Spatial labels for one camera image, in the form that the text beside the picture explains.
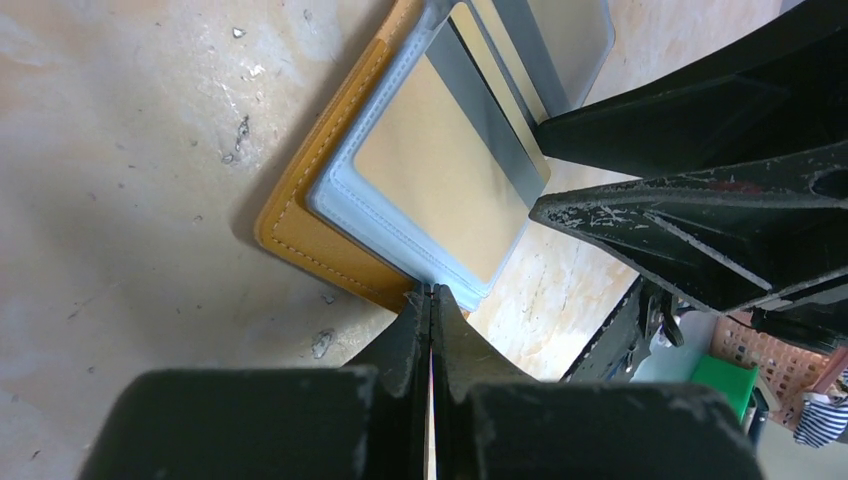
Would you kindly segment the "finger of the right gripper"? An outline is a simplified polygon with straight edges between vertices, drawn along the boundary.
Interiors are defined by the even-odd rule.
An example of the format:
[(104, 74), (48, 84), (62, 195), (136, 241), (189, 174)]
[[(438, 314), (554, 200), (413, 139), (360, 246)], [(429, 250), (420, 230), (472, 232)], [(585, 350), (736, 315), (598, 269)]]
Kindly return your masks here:
[(551, 158), (659, 177), (793, 154), (847, 162), (847, 5), (805, 1), (637, 89), (542, 122)]
[(700, 309), (847, 297), (847, 146), (540, 197), (533, 221)]

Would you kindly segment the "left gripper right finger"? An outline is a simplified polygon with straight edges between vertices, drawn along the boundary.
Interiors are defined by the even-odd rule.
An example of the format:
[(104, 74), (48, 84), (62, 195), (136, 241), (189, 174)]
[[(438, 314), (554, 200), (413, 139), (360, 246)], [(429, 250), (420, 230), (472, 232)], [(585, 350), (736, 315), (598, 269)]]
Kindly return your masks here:
[(692, 383), (542, 382), (431, 300), (436, 473), (441, 479), (759, 479), (721, 393)]

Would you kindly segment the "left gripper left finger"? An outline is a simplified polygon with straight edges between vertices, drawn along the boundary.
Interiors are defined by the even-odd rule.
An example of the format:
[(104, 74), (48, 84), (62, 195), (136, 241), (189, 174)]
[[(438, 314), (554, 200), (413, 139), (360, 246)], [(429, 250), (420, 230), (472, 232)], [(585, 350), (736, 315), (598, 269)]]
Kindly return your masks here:
[(428, 285), (336, 368), (166, 369), (114, 403), (84, 479), (423, 479)]

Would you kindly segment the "orange leather card holder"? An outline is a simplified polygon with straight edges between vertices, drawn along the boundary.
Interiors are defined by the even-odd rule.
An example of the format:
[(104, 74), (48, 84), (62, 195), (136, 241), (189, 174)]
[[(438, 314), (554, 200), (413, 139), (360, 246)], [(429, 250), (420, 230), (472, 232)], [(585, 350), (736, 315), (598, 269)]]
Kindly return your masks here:
[(614, 42), (604, 1), (397, 1), (256, 225), (289, 263), (392, 311), (492, 291), (551, 171), (534, 139)]

